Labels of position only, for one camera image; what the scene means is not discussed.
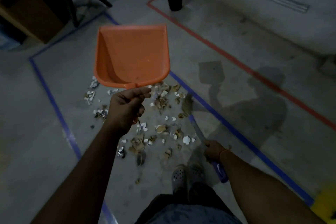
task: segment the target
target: person's left hand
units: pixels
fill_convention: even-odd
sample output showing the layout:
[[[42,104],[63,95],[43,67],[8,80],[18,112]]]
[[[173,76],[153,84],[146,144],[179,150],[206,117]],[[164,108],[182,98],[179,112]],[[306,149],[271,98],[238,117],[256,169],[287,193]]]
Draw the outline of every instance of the person's left hand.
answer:
[[[111,97],[108,115],[103,128],[116,129],[120,136],[126,134],[137,117],[140,117],[145,107],[142,102],[151,97],[148,87],[124,90]]]

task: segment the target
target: person's right hand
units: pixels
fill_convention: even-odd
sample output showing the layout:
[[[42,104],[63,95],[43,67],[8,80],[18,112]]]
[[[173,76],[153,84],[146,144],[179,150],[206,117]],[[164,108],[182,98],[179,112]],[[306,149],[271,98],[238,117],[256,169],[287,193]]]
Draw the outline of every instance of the person's right hand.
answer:
[[[205,157],[210,162],[214,161],[217,163],[220,163],[220,154],[227,149],[225,149],[219,142],[217,141],[204,141],[205,145],[207,146],[207,149],[204,152]]]

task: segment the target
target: bracelet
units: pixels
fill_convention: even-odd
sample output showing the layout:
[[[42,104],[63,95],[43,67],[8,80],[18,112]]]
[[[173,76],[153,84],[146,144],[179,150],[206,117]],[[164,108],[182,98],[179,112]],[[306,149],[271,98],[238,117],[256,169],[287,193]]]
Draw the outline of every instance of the bracelet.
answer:
[[[222,154],[223,152],[226,152],[226,151],[229,151],[229,150],[224,149],[224,150],[222,150],[222,151],[219,153],[219,155],[218,155],[218,159],[219,159],[219,160],[221,160],[221,154]]]

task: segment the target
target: yellow object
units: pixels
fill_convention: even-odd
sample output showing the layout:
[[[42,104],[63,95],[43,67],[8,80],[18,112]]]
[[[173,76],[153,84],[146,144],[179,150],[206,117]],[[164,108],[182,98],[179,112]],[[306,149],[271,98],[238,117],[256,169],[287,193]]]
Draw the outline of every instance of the yellow object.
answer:
[[[336,224],[336,184],[329,185],[315,198],[311,210],[327,224]]]

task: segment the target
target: concrete floor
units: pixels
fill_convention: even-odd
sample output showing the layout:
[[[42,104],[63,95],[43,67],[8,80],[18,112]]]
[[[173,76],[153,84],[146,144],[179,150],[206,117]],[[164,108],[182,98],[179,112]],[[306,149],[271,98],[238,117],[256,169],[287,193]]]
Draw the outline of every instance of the concrete floor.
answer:
[[[182,81],[187,84],[182,92],[195,91],[200,99],[195,101],[195,119],[207,138],[231,145],[235,154],[285,182],[307,203],[324,184],[336,179],[336,87],[334,80],[316,71],[318,59],[249,21],[240,23],[239,15],[212,0],[184,0],[184,8],[177,13],[169,11],[166,0],[153,0],[150,5],[149,0],[109,1],[113,7],[107,13],[120,24],[167,24],[173,73],[165,82]],[[69,23],[47,48],[29,39],[22,47],[1,54],[3,223],[29,222],[77,162],[67,139],[73,135],[83,153],[101,126],[92,112],[108,103],[108,89],[100,85],[90,106],[83,94],[93,74],[97,29],[111,24],[102,11],[103,7],[90,8],[82,22],[85,26],[73,31]],[[28,60],[36,53],[33,61],[44,86]],[[259,75],[273,84],[257,80]],[[265,84],[283,91],[277,94]],[[45,92],[46,85],[54,105]],[[173,96],[169,98],[172,109],[162,116],[149,107],[150,100],[145,101],[141,122],[147,122],[149,128],[146,137],[154,134],[155,125],[172,123],[165,122],[166,115],[180,112]],[[187,119],[178,122],[185,134],[194,134]],[[126,148],[135,129],[124,136]],[[162,153],[168,147],[174,149],[173,157],[165,161]],[[157,194],[171,192],[170,176],[177,164],[200,161],[206,167],[208,183],[245,222],[230,184],[219,183],[202,158],[199,142],[183,145],[181,151],[175,148],[176,141],[171,138],[166,145],[157,141],[146,147],[147,159],[141,169],[131,153],[116,159],[105,196],[116,221],[133,223]],[[99,222],[105,220],[106,215],[101,214]]]

